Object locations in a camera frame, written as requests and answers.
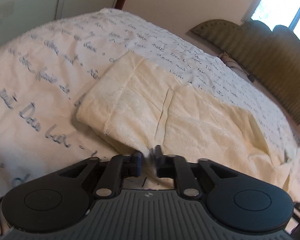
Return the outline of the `olive cloud-shaped headboard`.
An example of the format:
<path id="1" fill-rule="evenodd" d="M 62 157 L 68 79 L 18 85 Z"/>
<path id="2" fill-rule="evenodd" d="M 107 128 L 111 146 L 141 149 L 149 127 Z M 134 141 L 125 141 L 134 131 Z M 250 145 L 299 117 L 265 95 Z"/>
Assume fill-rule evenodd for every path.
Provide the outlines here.
<path id="1" fill-rule="evenodd" d="M 300 40 L 289 28 L 208 20 L 190 31 L 230 55 L 300 124 Z"/>

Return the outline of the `white script-print bedspread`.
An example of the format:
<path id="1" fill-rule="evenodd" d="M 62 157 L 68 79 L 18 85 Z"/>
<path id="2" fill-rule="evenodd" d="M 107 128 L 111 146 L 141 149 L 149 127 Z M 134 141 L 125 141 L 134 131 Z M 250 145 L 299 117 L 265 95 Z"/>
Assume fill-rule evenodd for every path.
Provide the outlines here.
<path id="1" fill-rule="evenodd" d="M 86 94 L 129 51 L 249 111 L 271 148 L 300 151 L 281 109 L 220 58 L 138 16 L 102 9 L 47 23 L 0 48 L 0 197 L 84 159 L 137 151 L 118 152 L 77 119 Z M 155 177 L 152 150 L 144 156 L 144 186 L 169 188 L 171 181 Z"/>

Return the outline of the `cream pants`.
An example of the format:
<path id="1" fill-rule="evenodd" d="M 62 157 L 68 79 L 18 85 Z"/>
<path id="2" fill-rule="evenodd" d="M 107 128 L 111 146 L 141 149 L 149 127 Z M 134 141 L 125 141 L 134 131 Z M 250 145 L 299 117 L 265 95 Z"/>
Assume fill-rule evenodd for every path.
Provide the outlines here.
<path id="1" fill-rule="evenodd" d="M 300 151 L 271 148 L 253 115 L 226 104 L 131 51 L 86 94 L 78 121 L 118 152 L 149 156 L 160 145 L 188 161 L 200 158 L 300 197 Z"/>

